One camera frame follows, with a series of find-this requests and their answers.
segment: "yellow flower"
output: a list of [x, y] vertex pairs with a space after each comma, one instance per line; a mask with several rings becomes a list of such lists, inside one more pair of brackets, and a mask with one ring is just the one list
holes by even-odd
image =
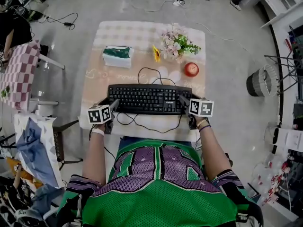
[[153, 53], [155, 55], [155, 61], [160, 62], [160, 51], [153, 45]]

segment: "gray bucket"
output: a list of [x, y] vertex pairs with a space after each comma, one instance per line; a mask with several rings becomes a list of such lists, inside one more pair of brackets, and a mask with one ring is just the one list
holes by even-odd
[[246, 80], [246, 88], [251, 96], [274, 96], [277, 93], [277, 87], [277, 75], [270, 65], [265, 65], [252, 73]]

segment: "red apple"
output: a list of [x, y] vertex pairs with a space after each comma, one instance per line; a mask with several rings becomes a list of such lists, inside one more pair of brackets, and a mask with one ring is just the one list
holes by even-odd
[[185, 75], [187, 75], [188, 77], [195, 77], [196, 75], [198, 75], [199, 73], [199, 67], [197, 66], [197, 64], [190, 62], [187, 63], [184, 67], [184, 73]]

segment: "hand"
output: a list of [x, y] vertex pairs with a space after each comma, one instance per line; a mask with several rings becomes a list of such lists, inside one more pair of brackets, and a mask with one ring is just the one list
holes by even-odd
[[105, 124], [97, 124], [95, 128], [96, 128], [96, 129], [100, 129], [100, 130], [102, 130], [103, 132], [105, 132]]

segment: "black keyboard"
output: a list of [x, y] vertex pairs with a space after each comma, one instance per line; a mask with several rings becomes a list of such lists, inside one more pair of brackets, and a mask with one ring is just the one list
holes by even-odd
[[130, 114], [182, 114], [179, 96], [192, 97], [192, 89], [154, 84], [115, 84], [108, 86], [107, 96], [112, 103], [120, 99], [117, 112]]

